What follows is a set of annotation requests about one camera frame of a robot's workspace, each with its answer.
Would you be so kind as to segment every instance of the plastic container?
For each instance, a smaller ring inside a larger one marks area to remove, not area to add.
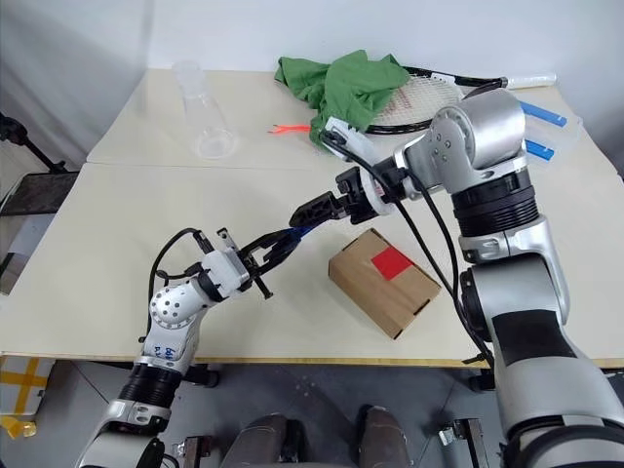
[[[565,156],[581,134],[583,121],[580,117],[559,109],[546,109],[532,102],[521,101],[525,112],[526,151],[542,161],[550,161],[556,155]]]
[[[192,60],[178,61],[172,70],[184,100],[191,149],[206,159],[232,154],[235,137],[210,94],[204,71]]]

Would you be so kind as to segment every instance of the tennis racket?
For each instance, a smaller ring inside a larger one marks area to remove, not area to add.
[[[367,128],[368,134],[419,132],[429,128],[431,119],[445,105],[497,88],[535,88],[553,85],[557,80],[554,73],[516,78],[471,78],[411,66],[405,69],[409,72],[409,81],[395,91],[390,102]],[[460,87],[473,89],[464,95]]]

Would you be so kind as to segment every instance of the black cable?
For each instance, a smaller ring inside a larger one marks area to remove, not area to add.
[[[156,258],[154,259],[154,263],[152,264],[152,268],[149,271],[149,284],[147,286],[147,333],[146,335],[149,333],[149,331],[152,328],[152,317],[149,314],[149,301],[152,299],[152,296],[154,295],[154,281],[156,280],[156,272],[158,271],[158,267],[160,266],[160,262],[163,259],[163,256],[165,256],[165,254],[169,251],[169,249],[185,235],[197,234],[200,232],[201,231],[199,229],[195,229],[192,227],[187,227],[185,229],[182,229],[181,231],[177,232],[174,235],[174,237],[172,237],[167,242],[167,244],[165,244],[165,246],[161,249],[161,251],[158,252],[158,255],[156,255]],[[169,279],[166,278],[165,286],[168,284],[169,284]],[[143,342],[143,340],[144,340],[144,337],[139,339],[140,342]]]
[[[168,453],[163,453],[163,459],[167,461],[171,461],[175,468],[179,468],[179,463],[177,462],[177,460],[173,456],[169,455]]]
[[[493,357],[491,355],[491,352],[486,347],[486,344],[484,343],[484,341],[470,329],[470,325],[468,324],[468,321],[464,314],[463,306],[461,304],[461,301],[459,300],[459,267],[457,264],[457,256],[455,254],[454,244],[450,237],[449,230],[444,220],[442,219],[442,216],[440,215],[438,208],[433,202],[431,195],[429,194],[429,192],[427,192],[426,189],[424,189],[423,184],[420,181],[420,179],[416,177],[415,175],[411,175],[415,177],[414,183],[417,184],[416,188],[418,189],[418,191],[421,192],[423,198],[427,202],[429,209],[431,210],[432,214],[438,221],[438,224],[440,225],[440,229],[442,230],[443,235],[445,236],[445,240],[447,241],[448,253],[450,255],[450,261],[451,261],[452,270],[453,270],[453,285],[452,286],[449,284],[447,277],[444,275],[444,273],[440,269],[440,266],[438,265],[436,259],[431,255],[431,252],[427,248],[427,245],[424,239],[420,235],[420,232],[418,231],[413,220],[411,219],[410,214],[404,207],[401,200],[399,200],[399,198],[394,194],[390,186],[383,179],[383,176],[363,158],[361,158],[360,156],[356,155],[355,153],[349,151],[348,149],[340,146],[335,141],[333,141],[331,134],[326,133],[325,131],[321,132],[321,141],[324,144],[326,144],[329,148],[338,151],[339,153],[343,154],[347,158],[351,159],[352,161],[362,166],[379,183],[379,185],[383,189],[384,193],[386,194],[390,202],[393,203],[397,207],[397,209],[403,216],[404,220],[409,226],[409,229],[411,230],[412,234],[416,238],[418,245],[420,246],[422,251],[425,253],[425,256],[429,260],[429,263],[431,263],[431,266],[433,267],[436,274],[440,278],[440,281],[445,286],[445,289],[447,290],[448,294],[450,294],[450,297],[452,298],[452,301],[453,301],[453,306],[455,308],[455,312],[457,313],[457,317],[459,318],[461,325],[464,327],[464,329],[466,330],[466,332],[468,333],[472,341],[475,343],[475,345],[481,352],[481,357],[483,357],[483,359],[485,359],[487,363],[490,365],[490,367],[493,369],[494,362],[493,362]]]

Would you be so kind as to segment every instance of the cardboard box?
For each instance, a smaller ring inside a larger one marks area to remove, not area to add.
[[[370,229],[330,260],[330,278],[392,339],[440,285]]]

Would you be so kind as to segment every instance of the orange object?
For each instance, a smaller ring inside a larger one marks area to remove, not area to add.
[[[288,132],[310,132],[309,125],[274,125],[269,134],[286,134]]]

